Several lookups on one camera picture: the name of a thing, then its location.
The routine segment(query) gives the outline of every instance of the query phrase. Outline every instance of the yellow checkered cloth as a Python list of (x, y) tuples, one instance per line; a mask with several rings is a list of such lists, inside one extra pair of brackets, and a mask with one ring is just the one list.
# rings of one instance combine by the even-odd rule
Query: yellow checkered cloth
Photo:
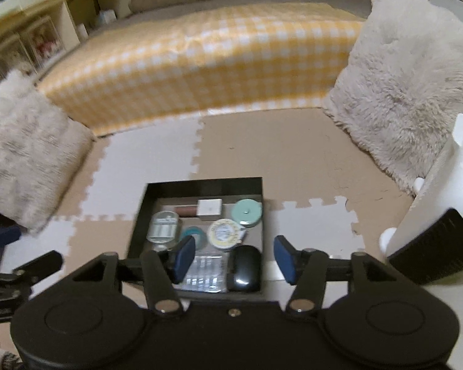
[(319, 106), (363, 21), (279, 3), (138, 23), (90, 39), (38, 87), (98, 136), (169, 115)]

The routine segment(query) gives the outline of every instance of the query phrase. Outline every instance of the floor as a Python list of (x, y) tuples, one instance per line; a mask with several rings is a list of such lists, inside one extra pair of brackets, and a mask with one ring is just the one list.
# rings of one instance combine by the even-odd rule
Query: floor
[[(412, 201), (319, 109), (162, 121), (99, 139), (48, 226), (9, 245), (1, 271), (59, 251), (63, 270), (37, 293), (100, 253), (124, 256), (146, 183), (236, 176), (264, 179), (266, 261), (278, 234), (300, 249), (380, 257), (380, 233), (397, 226)], [(325, 303), (345, 291), (330, 286)], [(144, 305), (140, 290), (124, 293)], [(268, 283), (270, 299), (284, 302), (290, 293), (285, 281)], [(13, 351), (7, 327), (1, 343)]]

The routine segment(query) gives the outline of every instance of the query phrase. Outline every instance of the teal lid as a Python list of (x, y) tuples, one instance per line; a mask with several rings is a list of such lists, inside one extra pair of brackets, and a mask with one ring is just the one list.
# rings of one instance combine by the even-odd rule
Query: teal lid
[(254, 227), (262, 217), (261, 204), (254, 199), (239, 200), (231, 210), (231, 217), (246, 228)]

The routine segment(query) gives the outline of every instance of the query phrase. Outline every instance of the pillow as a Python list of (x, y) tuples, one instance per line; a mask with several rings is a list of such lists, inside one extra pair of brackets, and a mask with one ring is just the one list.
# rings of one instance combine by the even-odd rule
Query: pillow
[(0, 83), (0, 213), (38, 231), (92, 143), (88, 128), (12, 71)]
[(463, 23), (428, 0), (372, 0), (324, 108), (412, 194), (463, 112)]

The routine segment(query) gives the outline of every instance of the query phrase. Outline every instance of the white box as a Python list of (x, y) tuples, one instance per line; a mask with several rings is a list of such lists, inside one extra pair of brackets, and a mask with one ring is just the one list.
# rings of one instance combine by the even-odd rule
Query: white box
[(203, 221), (216, 221), (221, 218), (221, 199), (200, 199), (198, 201), (198, 217)]

